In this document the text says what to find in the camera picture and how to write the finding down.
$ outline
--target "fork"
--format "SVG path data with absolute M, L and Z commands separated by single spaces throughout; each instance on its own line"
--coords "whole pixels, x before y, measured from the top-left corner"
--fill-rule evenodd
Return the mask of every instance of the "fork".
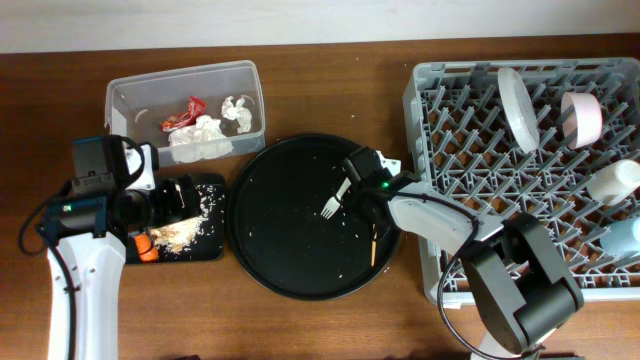
M 344 179 L 344 182 L 340 186 L 340 189 L 338 189 L 338 192 L 334 196 L 329 198 L 329 200 L 327 200 L 327 203 L 324 205 L 324 209 L 322 209 L 320 216 L 325 219 L 329 219 L 333 216 L 333 214 L 336 213 L 336 211 L 338 211 L 338 209 L 340 208 L 340 200 L 342 200 L 342 195 L 344 195 L 349 186 L 351 186 L 351 181 L 349 181 L 349 178 L 347 177 L 346 179 Z

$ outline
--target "brown wooden surface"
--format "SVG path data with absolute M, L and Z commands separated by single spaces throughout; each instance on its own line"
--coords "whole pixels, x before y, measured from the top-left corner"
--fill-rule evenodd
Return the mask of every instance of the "brown wooden surface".
M 102 134 L 115 78 L 232 60 L 260 74 L 267 143 L 341 135 L 408 161 L 402 93 L 420 62 L 640 57 L 640 35 L 407 41 L 0 55 L 0 358 L 43 359 L 51 302 L 45 256 L 18 252 L 28 214 L 72 175 L 72 139 Z M 232 183 L 251 155 L 166 172 L 217 171 Z M 30 233 L 29 244 L 37 239 Z M 301 302 L 253 281 L 225 249 L 218 262 L 125 267 L 121 359 L 452 358 L 463 351 L 422 294 L 418 244 L 405 240 L 388 271 L 343 299 Z M 451 311 L 479 344 L 474 307 Z M 545 342 L 590 359 L 638 358 L 640 303 L 587 304 Z

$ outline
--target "plastic bin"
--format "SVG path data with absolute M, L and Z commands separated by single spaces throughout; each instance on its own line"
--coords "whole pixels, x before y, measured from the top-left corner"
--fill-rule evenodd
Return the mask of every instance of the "plastic bin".
M 251 99 L 244 107 L 251 111 L 252 124 L 248 133 L 222 128 L 228 140 L 215 140 L 169 148 L 168 134 L 160 123 L 173 114 L 187 110 L 189 96 L 207 103 L 206 114 L 222 119 L 221 106 L 227 96 L 234 96 L 234 104 L 241 95 Z M 158 148 L 160 166 L 179 163 L 177 153 L 200 154 L 203 147 L 231 141 L 233 151 L 218 158 L 260 151 L 265 146 L 265 115 L 258 70 L 251 61 L 236 61 L 113 80 L 107 87 L 105 126 L 111 134 L 128 136 L 136 142 L 150 142 Z M 192 161 L 206 160 L 200 155 Z
M 525 154 L 504 118 L 497 71 L 522 77 L 538 118 L 541 145 Z M 556 133 L 565 92 L 591 93 L 600 102 L 604 128 L 593 145 L 566 147 Z M 416 172 L 428 187 L 481 213 L 536 215 L 565 259 L 586 301 L 640 300 L 640 256 L 618 259 L 599 239 L 608 225 L 640 216 L 640 191 L 605 207 L 586 193 L 593 173 L 621 159 L 640 159 L 640 62 L 631 58 L 423 63 L 403 96 L 407 144 Z M 419 239 L 427 298 L 435 303 L 449 259 Z M 526 266 L 509 268 L 517 278 Z M 472 304 L 457 265 L 444 302 Z

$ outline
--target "crumpled napkin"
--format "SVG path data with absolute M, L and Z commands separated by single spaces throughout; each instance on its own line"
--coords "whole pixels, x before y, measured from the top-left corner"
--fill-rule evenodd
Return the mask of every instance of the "crumpled napkin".
M 237 120 L 240 127 L 238 128 L 238 134 L 249 132 L 251 130 L 251 111 L 243 107 L 245 96 L 243 95 L 234 106 L 231 100 L 233 96 L 229 96 L 224 99 L 222 103 L 222 116 L 229 120 Z
M 176 162 L 189 163 L 200 159 L 215 159 L 233 151 L 233 145 L 220 131 L 220 120 L 201 115 L 196 124 L 174 130 L 169 134 L 171 155 Z M 199 146 L 179 146 L 213 141 Z

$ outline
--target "white wall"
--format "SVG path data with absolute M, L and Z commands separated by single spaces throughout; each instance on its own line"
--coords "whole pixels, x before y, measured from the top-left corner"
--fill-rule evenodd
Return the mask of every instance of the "white wall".
M 640 31 L 640 0 L 4 0 L 0 52 Z

